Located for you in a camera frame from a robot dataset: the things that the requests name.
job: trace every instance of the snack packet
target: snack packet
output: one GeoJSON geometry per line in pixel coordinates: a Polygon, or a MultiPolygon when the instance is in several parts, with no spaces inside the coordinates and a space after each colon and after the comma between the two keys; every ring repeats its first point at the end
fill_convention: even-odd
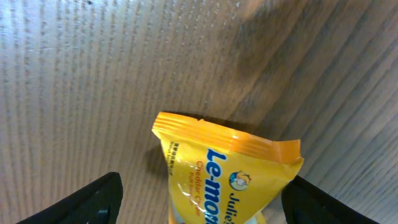
{"type": "Polygon", "coordinates": [[[152,128],[169,172],[169,223],[265,223],[263,209],[300,170],[300,140],[276,142],[160,112],[152,128]]]}

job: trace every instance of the julie's logo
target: julie's logo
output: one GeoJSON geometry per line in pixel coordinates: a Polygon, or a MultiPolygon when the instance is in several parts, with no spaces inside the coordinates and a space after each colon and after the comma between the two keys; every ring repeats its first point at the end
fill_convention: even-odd
{"type": "Polygon", "coordinates": [[[243,171],[233,172],[229,177],[229,184],[234,190],[246,190],[251,181],[250,175],[243,171]]]}

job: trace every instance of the plastic wrapper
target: plastic wrapper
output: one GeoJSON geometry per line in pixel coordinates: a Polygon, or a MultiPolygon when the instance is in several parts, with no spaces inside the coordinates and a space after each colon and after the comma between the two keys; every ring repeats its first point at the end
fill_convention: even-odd
{"type": "Polygon", "coordinates": [[[187,116],[152,128],[169,173],[169,223],[265,223],[261,210],[300,170],[300,140],[270,141],[187,116]]]}

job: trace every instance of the wood grain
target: wood grain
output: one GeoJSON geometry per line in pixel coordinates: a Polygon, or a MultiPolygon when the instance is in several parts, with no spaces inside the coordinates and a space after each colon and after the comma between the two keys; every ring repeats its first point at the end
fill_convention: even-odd
{"type": "Polygon", "coordinates": [[[301,139],[301,176],[395,223],[397,31],[394,0],[0,1],[0,222],[117,171],[118,222],[166,223],[174,111],[301,139]]]}

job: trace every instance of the cartoon girl illustration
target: cartoon girl illustration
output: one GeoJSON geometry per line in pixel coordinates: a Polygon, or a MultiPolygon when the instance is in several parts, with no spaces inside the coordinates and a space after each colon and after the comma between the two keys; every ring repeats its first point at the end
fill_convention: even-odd
{"type": "Polygon", "coordinates": [[[229,177],[229,184],[235,190],[244,190],[251,181],[250,175],[243,171],[234,172],[229,177]]]}

